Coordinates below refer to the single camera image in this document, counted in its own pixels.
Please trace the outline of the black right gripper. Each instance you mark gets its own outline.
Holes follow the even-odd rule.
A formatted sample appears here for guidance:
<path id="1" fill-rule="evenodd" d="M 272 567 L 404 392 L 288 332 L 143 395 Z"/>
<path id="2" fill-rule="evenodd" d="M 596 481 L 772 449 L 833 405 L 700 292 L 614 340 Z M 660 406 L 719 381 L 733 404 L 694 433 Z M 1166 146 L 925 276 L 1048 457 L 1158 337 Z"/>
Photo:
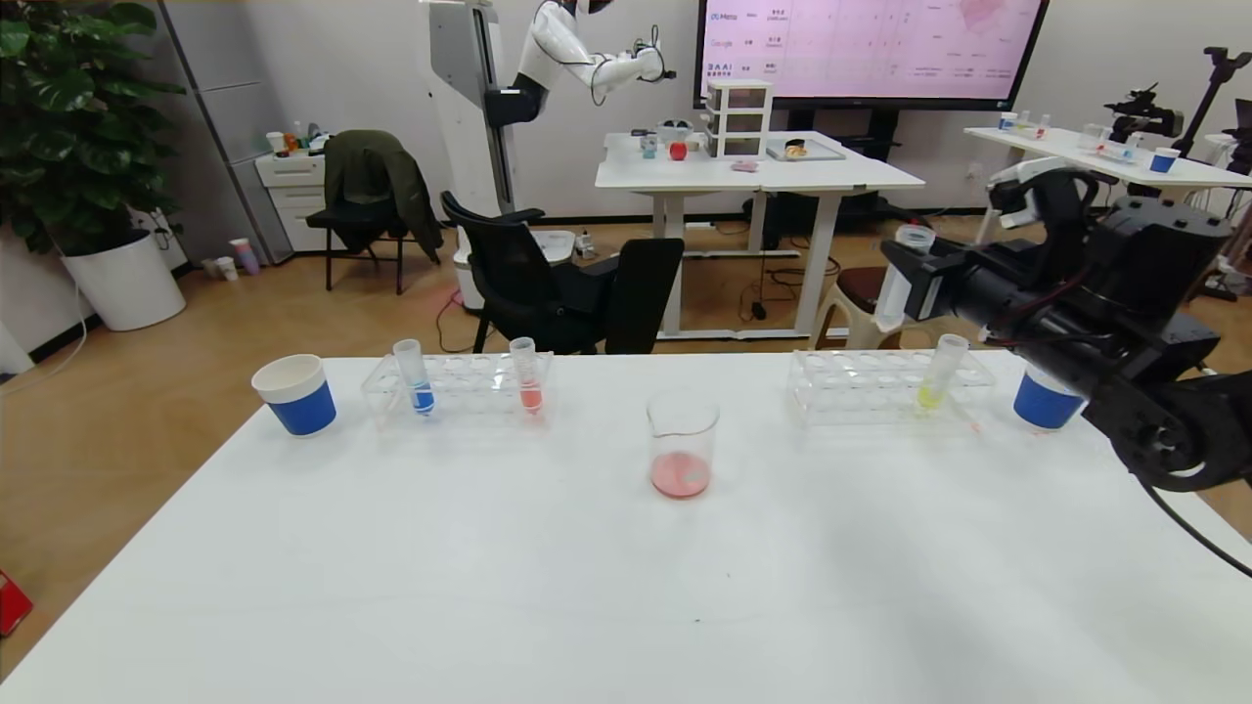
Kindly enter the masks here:
<path id="1" fill-rule="evenodd" d="M 1040 298 L 1010 261 L 984 252 L 952 253 L 944 238 L 888 241 L 881 254 L 911 286 L 905 313 L 918 322 L 957 317 L 985 329 L 1004 329 Z"/>

